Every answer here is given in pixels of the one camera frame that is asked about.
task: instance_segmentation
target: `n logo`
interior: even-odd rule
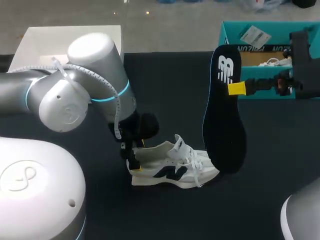
[[[182,166],[176,171],[175,166],[165,166],[162,168],[156,175],[154,175],[154,178],[162,178],[166,176],[167,179],[179,181],[182,176],[187,172],[187,167]]]
[[[231,77],[234,75],[234,62],[231,58],[225,58],[225,56],[219,57],[218,68],[221,72],[218,72],[218,79],[225,84],[232,84]]]

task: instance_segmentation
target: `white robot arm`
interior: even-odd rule
[[[133,146],[159,130],[136,99],[114,42],[103,33],[75,40],[65,66],[26,66],[0,73],[0,115],[35,114],[49,129],[68,132],[91,102],[105,118],[130,169]],[[78,162],[52,143],[0,137],[0,239],[83,240],[85,179]]]

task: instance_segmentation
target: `white sneaker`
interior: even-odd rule
[[[270,58],[267,62],[261,63],[259,67],[292,67],[292,59],[290,57],[282,60]]]
[[[165,141],[155,147],[134,150],[141,168],[129,170],[127,161],[132,185],[171,183],[182,189],[200,188],[218,175],[219,171],[211,163],[206,151],[193,150],[177,134],[175,140],[175,144]]]

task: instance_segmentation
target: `black table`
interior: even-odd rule
[[[138,110],[154,112],[160,123],[147,147],[177,133],[204,149],[211,54],[125,55]],[[86,179],[88,240],[283,240],[282,204],[320,177],[320,102],[242,100],[239,109],[248,141],[243,168],[193,189],[131,186],[119,144],[92,108],[68,133],[52,132],[32,115],[2,117],[0,136],[48,141],[75,156]]]

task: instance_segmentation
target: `gray floor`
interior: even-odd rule
[[[121,25],[127,53],[180,52],[211,51],[217,45],[221,22],[226,20],[319,19],[320,1],[309,9],[287,4],[271,13],[244,12],[234,4],[237,1],[0,0],[0,54],[14,53],[28,27]]]

